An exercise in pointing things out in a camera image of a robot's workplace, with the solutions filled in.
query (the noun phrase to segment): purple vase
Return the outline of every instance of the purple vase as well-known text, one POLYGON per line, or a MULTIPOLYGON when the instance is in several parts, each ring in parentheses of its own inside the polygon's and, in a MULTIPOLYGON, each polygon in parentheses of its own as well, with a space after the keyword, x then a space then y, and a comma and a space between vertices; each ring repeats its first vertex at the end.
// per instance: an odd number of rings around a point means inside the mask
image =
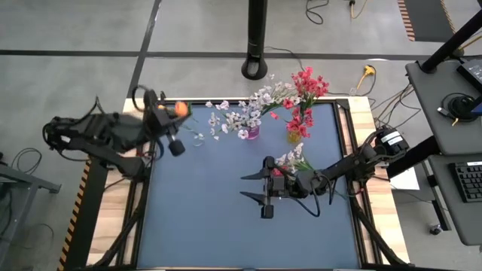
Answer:
POLYGON ((248 138, 249 140, 256 139, 259 136, 259 126, 256 126, 255 128, 248 128, 248 138))

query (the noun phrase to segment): concrete floor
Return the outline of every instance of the concrete floor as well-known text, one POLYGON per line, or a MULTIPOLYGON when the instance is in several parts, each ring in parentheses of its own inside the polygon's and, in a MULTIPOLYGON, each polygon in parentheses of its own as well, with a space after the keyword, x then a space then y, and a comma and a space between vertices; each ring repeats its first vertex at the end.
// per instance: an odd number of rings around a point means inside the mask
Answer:
MULTIPOLYGON (((445 0, 458 29, 480 10, 476 0, 445 0)), ((0 0, 0 50, 140 50, 154 0, 0 0)), ((157 14, 149 51, 246 51, 247 1, 164 0, 157 14)), ((370 0, 364 13, 350 21, 347 3, 332 0, 322 8, 325 24, 304 16, 304 0, 269 3, 266 45, 296 53, 428 55, 441 44, 408 41, 395 0, 370 0)), ((467 49, 482 54, 482 42, 467 49)), ((266 81, 248 81, 240 74, 242 59, 146 59, 139 83, 164 90, 170 97, 247 96, 266 81)), ((377 69, 370 97, 382 101, 407 85, 404 65, 410 61, 304 59, 316 74, 331 83, 331 92, 348 93, 365 64, 377 69)), ((270 73, 289 80, 294 59, 269 59, 270 73)), ((41 127, 53 116, 78 117, 98 95, 106 111, 122 109, 136 58, 84 56, 0 56, 0 151, 6 161, 22 148, 38 148, 44 155, 35 175, 63 184, 58 195, 38 194, 19 241, 35 249, 13 248, 10 269, 33 266, 52 270, 72 213, 83 163, 69 162, 49 151, 41 127), (49 249, 45 229, 27 236, 30 225, 46 223, 55 230, 49 249)), ((369 83, 365 82, 365 92, 369 83)), ((415 95, 407 104, 418 106, 415 95)), ((391 124, 411 113, 397 108, 391 124)), ((400 130, 411 145, 431 135, 422 113, 400 130)), ((432 207, 395 193, 395 201, 410 259, 417 266, 480 270, 478 248, 465 247, 455 232, 430 236, 436 222, 432 207)))

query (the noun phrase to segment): blue table surface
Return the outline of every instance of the blue table surface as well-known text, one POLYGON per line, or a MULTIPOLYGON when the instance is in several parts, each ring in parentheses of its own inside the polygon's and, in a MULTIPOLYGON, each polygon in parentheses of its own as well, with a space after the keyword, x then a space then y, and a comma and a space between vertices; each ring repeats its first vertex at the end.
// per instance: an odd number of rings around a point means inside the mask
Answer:
MULTIPOLYGON (((267 115, 257 139, 241 140, 233 132, 216 141, 207 123, 213 110, 194 106, 199 123, 188 121, 205 135, 203 145, 195 147, 192 133, 181 130, 185 153, 173 157, 166 149, 154 164, 138 267, 357 268, 352 215, 342 197, 329 206, 328 194, 320 196, 319 218, 290 199, 275 199, 274 218, 264 220, 260 206, 239 194, 263 193, 263 181, 240 177, 259 171, 266 156, 281 157, 294 148, 285 122, 267 115)), ((289 118, 284 108, 276 112, 289 118)), ((332 105, 313 106, 313 117, 304 154, 323 169, 342 158, 332 105)), ((345 190, 341 178, 337 191, 345 190)), ((316 211, 312 196, 302 202, 316 211)))

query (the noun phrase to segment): black keyboard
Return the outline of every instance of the black keyboard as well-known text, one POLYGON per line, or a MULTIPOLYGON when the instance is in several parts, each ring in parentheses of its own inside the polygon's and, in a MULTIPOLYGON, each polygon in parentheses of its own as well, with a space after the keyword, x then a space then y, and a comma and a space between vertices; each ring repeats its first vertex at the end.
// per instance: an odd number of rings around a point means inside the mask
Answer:
POLYGON ((482 162, 449 164, 464 202, 482 202, 482 162))

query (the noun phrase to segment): yellow vase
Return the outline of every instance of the yellow vase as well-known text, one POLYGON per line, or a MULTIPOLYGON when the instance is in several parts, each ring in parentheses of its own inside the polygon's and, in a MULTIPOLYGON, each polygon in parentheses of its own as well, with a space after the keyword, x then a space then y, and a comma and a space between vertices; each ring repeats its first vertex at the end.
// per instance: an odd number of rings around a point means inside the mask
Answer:
POLYGON ((288 142, 298 143, 301 140, 301 134, 298 131, 289 132, 288 131, 288 142))

